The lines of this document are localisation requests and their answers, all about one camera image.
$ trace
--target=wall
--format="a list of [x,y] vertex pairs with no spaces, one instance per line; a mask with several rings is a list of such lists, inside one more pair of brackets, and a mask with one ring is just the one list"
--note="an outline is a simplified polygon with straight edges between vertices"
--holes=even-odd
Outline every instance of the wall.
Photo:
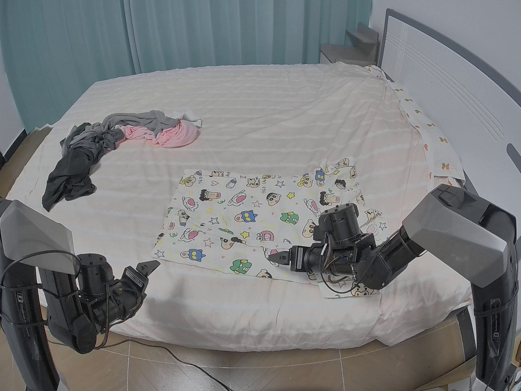
[[521,89],[521,0],[373,0],[369,25],[380,36],[387,8],[447,35]]
[[12,98],[1,55],[0,53],[0,152],[4,154],[22,132],[23,124]]

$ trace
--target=bed sheet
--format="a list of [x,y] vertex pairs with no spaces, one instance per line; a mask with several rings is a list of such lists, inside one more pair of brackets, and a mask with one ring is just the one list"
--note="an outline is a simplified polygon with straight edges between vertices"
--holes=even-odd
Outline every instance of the bed sheet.
[[[43,210],[47,176],[72,125],[115,112],[189,107],[198,139],[164,149],[126,141],[93,167],[97,191]],[[75,252],[107,256],[119,276],[150,259],[166,205],[186,168],[298,175],[324,157],[354,156],[366,201],[399,227],[426,194],[420,134],[386,82],[367,68],[269,65],[187,68],[95,83],[57,122],[8,199],[66,225]],[[233,351],[349,348],[400,342],[465,305],[468,282],[430,254],[381,295],[324,299],[319,288],[162,262],[140,312],[114,331],[185,346]]]

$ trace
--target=white headboard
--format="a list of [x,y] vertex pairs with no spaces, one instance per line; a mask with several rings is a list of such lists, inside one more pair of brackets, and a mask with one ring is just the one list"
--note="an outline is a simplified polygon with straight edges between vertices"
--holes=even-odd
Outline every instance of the white headboard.
[[446,135],[466,188],[514,214],[521,235],[521,92],[458,43],[391,9],[378,66]]

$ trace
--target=curtain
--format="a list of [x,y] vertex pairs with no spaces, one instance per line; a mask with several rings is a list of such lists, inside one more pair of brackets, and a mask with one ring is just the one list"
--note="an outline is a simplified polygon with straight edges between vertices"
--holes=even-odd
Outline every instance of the curtain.
[[0,0],[0,42],[26,129],[94,82],[155,70],[316,63],[368,24],[371,0]]

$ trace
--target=floor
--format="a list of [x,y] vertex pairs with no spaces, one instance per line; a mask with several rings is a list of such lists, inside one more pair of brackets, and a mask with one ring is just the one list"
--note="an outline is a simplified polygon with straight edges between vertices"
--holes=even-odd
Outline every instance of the floor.
[[[48,133],[49,129],[43,129],[28,135],[0,169],[0,197],[7,196],[23,166]],[[109,344],[124,339],[111,333]],[[164,345],[182,360],[205,367],[234,391],[407,391],[463,363],[461,343],[459,324],[453,317],[392,347],[374,341],[356,349],[225,352]],[[65,346],[51,344],[50,348],[71,391],[222,389],[196,368],[176,362],[163,349],[124,343],[79,355]],[[24,390],[2,332],[0,379],[0,390]]]

